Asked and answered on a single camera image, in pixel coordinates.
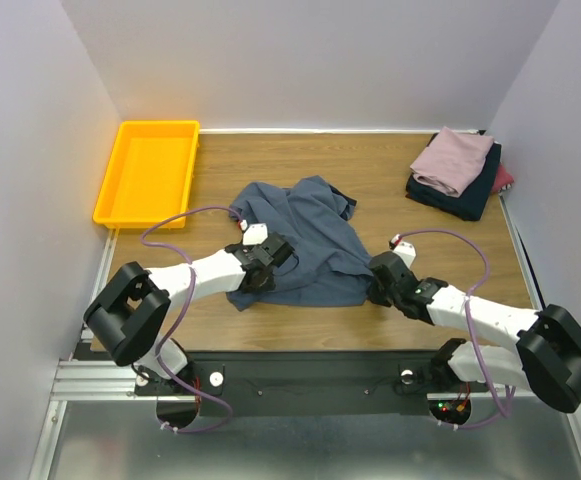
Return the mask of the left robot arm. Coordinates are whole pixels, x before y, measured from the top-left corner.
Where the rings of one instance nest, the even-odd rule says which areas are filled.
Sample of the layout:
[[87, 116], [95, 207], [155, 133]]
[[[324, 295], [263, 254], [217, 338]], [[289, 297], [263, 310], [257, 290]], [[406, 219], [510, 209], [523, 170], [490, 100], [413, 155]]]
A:
[[136, 370], [135, 393], [184, 395], [197, 387], [192, 360], [169, 334], [167, 314], [182, 320], [190, 304], [216, 294], [262, 293], [275, 287], [275, 271], [294, 253], [281, 235], [246, 232], [241, 242], [169, 267], [124, 264], [96, 295], [83, 320], [114, 363]]

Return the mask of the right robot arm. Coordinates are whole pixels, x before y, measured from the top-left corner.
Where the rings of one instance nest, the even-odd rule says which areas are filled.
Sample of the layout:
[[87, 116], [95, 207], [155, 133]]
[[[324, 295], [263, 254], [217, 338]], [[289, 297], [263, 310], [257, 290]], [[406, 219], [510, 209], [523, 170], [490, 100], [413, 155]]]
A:
[[462, 382], [529, 390], [549, 407], [573, 413], [581, 404], [581, 326], [565, 308], [540, 311], [470, 296], [432, 277], [417, 279], [413, 256], [393, 251], [370, 260], [370, 296], [409, 319], [463, 329], [470, 340], [448, 348], [430, 366], [433, 384]]

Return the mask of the blue-grey tank top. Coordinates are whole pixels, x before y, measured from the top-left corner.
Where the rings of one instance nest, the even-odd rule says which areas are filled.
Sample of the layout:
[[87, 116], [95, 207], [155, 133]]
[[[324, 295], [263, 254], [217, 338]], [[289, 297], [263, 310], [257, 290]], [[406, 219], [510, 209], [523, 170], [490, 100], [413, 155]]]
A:
[[281, 188], [252, 182], [230, 208], [248, 223], [264, 223], [293, 248], [274, 274], [275, 288], [262, 293], [231, 292], [239, 311], [257, 302], [298, 307], [351, 307], [365, 302], [373, 276], [371, 255], [349, 220], [357, 201], [320, 176]]

